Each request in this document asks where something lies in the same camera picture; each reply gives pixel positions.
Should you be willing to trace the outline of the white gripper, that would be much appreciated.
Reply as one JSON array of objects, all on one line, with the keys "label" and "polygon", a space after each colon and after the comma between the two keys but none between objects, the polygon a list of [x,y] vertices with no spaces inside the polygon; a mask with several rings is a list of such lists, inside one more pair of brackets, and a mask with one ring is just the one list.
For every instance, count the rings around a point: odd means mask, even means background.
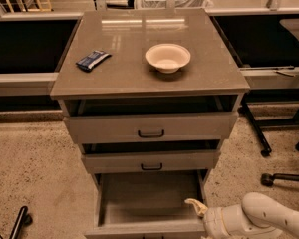
[{"label": "white gripper", "polygon": [[187,198],[184,202],[194,208],[197,216],[203,217],[203,225],[209,237],[212,239],[227,239],[229,237],[224,225],[221,207],[208,209],[205,204],[193,198]]}]

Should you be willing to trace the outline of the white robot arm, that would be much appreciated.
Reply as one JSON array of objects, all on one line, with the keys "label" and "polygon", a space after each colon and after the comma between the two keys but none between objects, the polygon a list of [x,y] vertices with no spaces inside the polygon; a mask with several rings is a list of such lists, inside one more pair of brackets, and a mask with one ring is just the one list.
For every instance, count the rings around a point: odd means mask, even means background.
[{"label": "white robot arm", "polygon": [[207,207],[193,198],[184,202],[202,218],[208,239],[276,239],[282,232],[299,239],[299,211],[261,193],[247,193],[239,204],[227,207]]}]

